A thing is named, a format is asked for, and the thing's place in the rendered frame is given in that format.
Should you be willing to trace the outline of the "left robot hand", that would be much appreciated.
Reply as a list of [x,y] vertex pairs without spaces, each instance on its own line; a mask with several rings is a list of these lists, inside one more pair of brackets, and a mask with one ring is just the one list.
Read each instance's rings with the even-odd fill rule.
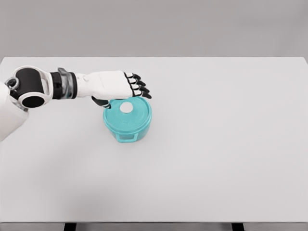
[[111,100],[130,97],[152,98],[146,84],[135,73],[103,71],[90,74],[89,79],[94,84],[91,99],[104,108],[111,108]]

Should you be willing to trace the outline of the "teal pot lid white knob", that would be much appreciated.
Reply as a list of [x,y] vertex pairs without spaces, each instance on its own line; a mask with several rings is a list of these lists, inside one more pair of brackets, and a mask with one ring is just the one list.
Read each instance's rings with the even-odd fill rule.
[[[132,104],[132,110],[122,112],[123,103]],[[152,109],[148,101],[142,97],[130,97],[124,100],[111,100],[111,108],[104,109],[103,121],[106,126],[117,133],[134,133],[146,127],[152,117]]]

